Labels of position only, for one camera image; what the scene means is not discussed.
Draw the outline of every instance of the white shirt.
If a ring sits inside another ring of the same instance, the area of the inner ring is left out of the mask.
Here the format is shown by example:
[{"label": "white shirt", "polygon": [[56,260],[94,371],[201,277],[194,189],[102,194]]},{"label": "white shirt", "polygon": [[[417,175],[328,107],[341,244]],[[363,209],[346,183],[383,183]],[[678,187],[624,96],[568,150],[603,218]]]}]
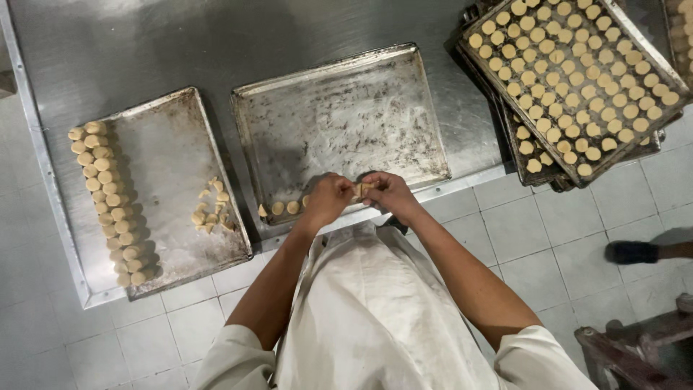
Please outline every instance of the white shirt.
[{"label": "white shirt", "polygon": [[226,326],[192,389],[596,389],[541,326],[504,336],[489,366],[435,266],[396,229],[363,223],[321,249],[316,239],[277,358]]}]

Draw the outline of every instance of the black shoe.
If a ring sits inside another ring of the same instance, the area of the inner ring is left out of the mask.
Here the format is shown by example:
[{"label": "black shoe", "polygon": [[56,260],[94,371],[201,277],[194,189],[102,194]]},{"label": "black shoe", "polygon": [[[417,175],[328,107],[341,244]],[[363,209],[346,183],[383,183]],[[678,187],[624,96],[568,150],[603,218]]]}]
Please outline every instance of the black shoe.
[{"label": "black shoe", "polygon": [[647,263],[658,260],[659,247],[648,242],[614,241],[606,246],[604,257],[612,263],[627,265]]}]

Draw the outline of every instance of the person's right hand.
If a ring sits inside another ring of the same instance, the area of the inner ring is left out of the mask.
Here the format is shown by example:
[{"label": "person's right hand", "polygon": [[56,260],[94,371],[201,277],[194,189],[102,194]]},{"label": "person's right hand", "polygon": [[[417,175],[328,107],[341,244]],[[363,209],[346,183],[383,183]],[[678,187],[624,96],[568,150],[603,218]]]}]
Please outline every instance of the person's right hand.
[{"label": "person's right hand", "polygon": [[426,213],[400,176],[375,172],[365,176],[361,182],[375,185],[364,190],[364,205],[378,209],[384,207],[406,226],[411,227],[420,215]]}]

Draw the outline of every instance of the metal baking tray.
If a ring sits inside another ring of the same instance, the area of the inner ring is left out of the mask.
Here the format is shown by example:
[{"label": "metal baking tray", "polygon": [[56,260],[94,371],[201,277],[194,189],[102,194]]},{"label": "metal baking tray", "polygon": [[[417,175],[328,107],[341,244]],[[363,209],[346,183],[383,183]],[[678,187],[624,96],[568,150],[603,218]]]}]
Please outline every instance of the metal baking tray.
[{"label": "metal baking tray", "polygon": [[[109,128],[118,171],[146,245],[155,277],[127,288],[130,300],[163,291],[247,261],[252,250],[243,220],[231,196],[229,219],[236,232],[216,226],[208,235],[196,231],[191,213],[207,181],[219,177],[230,189],[226,170],[198,90],[187,87],[98,120]],[[108,301],[121,287],[109,260],[106,238],[97,222],[82,167],[74,162],[59,178],[72,240],[92,297]],[[208,201],[213,207],[213,200]]]},{"label": "metal baking tray", "polygon": [[[299,201],[326,172],[402,176],[412,189],[451,177],[418,47],[398,44],[233,90],[256,202]],[[344,214],[359,210],[350,205]],[[296,219],[274,216],[270,225]]]},{"label": "metal baking tray", "polygon": [[[620,27],[620,30],[622,32],[622,36],[619,39],[630,39],[632,43],[634,43],[636,49],[640,50],[641,52],[644,53],[644,58],[648,60],[651,65],[653,65],[653,70],[658,73],[660,76],[660,79],[663,81],[664,84],[667,84],[671,90],[679,93],[680,95],[680,100],[677,104],[669,106],[667,108],[663,108],[663,115],[661,118],[657,119],[656,121],[653,121],[650,123],[650,127],[648,131],[639,133],[635,132],[635,139],[632,142],[629,142],[628,144],[623,144],[619,143],[619,146],[615,151],[611,151],[609,153],[604,153],[602,158],[597,162],[596,164],[594,162],[590,162],[585,159],[584,155],[579,155],[578,162],[575,165],[572,164],[566,164],[562,159],[561,159],[561,154],[555,149],[555,145],[547,142],[545,138],[537,131],[535,127],[535,121],[530,119],[527,115],[527,113],[518,105],[518,102],[515,98],[511,97],[506,89],[505,89],[505,83],[502,82],[496,73],[494,71],[491,71],[488,62],[486,60],[483,60],[481,57],[479,57],[477,51],[468,44],[468,38],[471,36],[473,33],[480,32],[480,26],[483,22],[486,20],[495,17],[495,15],[500,12],[501,10],[509,10],[510,3],[513,0],[504,0],[501,3],[499,3],[497,6],[493,7],[488,11],[485,15],[483,15],[479,20],[477,20],[470,28],[467,28],[463,35],[462,39],[459,41],[460,46],[467,52],[467,54],[470,55],[470,57],[473,59],[473,61],[480,66],[484,74],[486,74],[489,77],[489,80],[492,82],[492,84],[495,86],[495,88],[501,93],[503,98],[508,101],[511,105],[511,107],[518,113],[518,115],[523,119],[523,121],[529,125],[527,128],[537,136],[539,139],[540,143],[544,146],[544,149],[552,156],[554,161],[558,162],[559,165],[565,170],[565,172],[569,175],[569,177],[576,183],[576,185],[580,188],[585,187],[588,185],[592,180],[596,179],[599,175],[604,173],[611,165],[615,164],[616,162],[620,161],[630,150],[634,149],[635,146],[640,143],[645,137],[650,136],[655,130],[661,128],[664,126],[665,123],[675,115],[689,100],[690,100],[690,91],[688,90],[686,84],[681,80],[681,78],[676,74],[676,72],[671,68],[671,66],[667,63],[667,61],[657,52],[648,41],[646,41],[643,36],[640,34],[640,32],[637,30],[637,28],[632,24],[632,22],[625,16],[623,11],[613,2],[613,1],[602,1],[602,0],[597,0],[595,3],[599,4],[602,7],[602,15],[608,15],[611,17],[611,19],[616,23],[616,26]],[[536,13],[536,9],[538,9],[541,5],[531,8],[530,11],[528,12],[528,15],[534,15]],[[560,17],[557,17],[557,14],[554,13],[554,19],[560,19]],[[594,35],[597,32],[596,26],[591,22],[589,19],[586,17],[583,18],[584,23],[583,26],[584,28],[587,28],[590,30],[590,34]],[[519,20],[519,17],[514,17],[511,19],[511,22],[517,22]],[[566,54],[565,59],[574,59],[574,62],[576,64],[576,70],[581,71],[584,73],[584,66],[580,63],[580,61],[576,58],[572,57],[572,52],[570,51],[570,48],[572,47],[573,40],[571,40],[571,43],[566,45],[566,44],[561,44],[558,43],[556,45],[557,49],[563,49],[564,53]],[[618,53],[615,50],[615,45],[611,44],[610,42],[605,42],[605,45],[603,48],[610,48],[615,54],[615,60],[623,60],[622,56],[620,53]],[[605,69],[608,69],[608,67],[602,66],[602,71],[604,73]],[[551,72],[551,69],[548,69],[547,72],[545,72],[543,75],[540,75],[538,77],[539,83],[545,83],[544,82],[544,77],[548,72]],[[636,80],[638,81],[639,85],[643,85],[642,79],[644,76],[638,76],[636,77]],[[602,94],[606,95],[602,89],[597,90],[598,93],[601,92]],[[579,94],[579,87],[571,87],[571,90],[569,92],[576,92]],[[610,96],[604,96],[605,102],[607,102],[606,107],[609,106],[608,102],[610,99]],[[578,110],[585,109],[585,106],[588,105],[588,101],[582,101],[581,105],[578,108],[571,109],[564,107],[564,113],[566,114],[574,114]],[[593,115],[593,121],[597,122],[600,127],[605,128],[606,123],[602,123],[603,121],[597,116]],[[624,120],[624,127],[629,128],[630,124],[632,121],[630,120]],[[588,141],[590,142],[591,146],[599,146],[599,140],[601,137],[586,137]],[[593,166],[593,174],[590,176],[582,177],[577,174],[577,165],[580,164],[581,162],[587,162],[590,163],[590,165]]]}]

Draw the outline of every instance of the person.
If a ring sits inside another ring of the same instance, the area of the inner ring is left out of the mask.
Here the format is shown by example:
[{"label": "person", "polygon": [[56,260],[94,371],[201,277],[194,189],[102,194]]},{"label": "person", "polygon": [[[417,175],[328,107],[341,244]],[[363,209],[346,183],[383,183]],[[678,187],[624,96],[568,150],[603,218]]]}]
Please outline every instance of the person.
[{"label": "person", "polygon": [[[192,389],[596,389],[401,177],[362,182],[374,185],[363,203],[413,229],[431,260],[395,227],[371,222],[332,232],[323,248],[316,234],[354,191],[330,173],[229,316]],[[497,351],[493,367],[463,316]]]}]

